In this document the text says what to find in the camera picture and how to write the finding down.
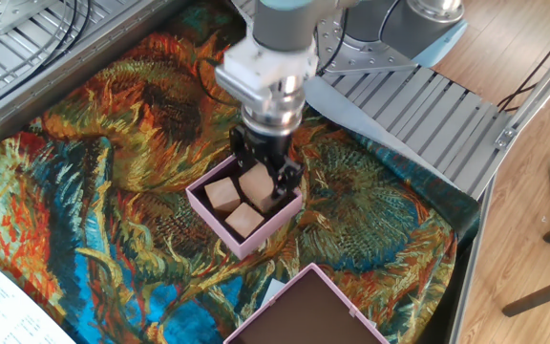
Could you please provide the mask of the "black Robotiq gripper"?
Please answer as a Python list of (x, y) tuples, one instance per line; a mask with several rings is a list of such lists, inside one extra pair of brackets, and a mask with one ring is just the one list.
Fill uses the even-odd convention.
[(270, 175), (274, 183), (272, 199), (286, 195), (300, 184), (304, 166), (288, 156), (291, 135), (264, 135), (242, 124), (229, 131), (229, 138), (231, 151), (240, 168), (251, 168), (256, 160), (270, 162)]

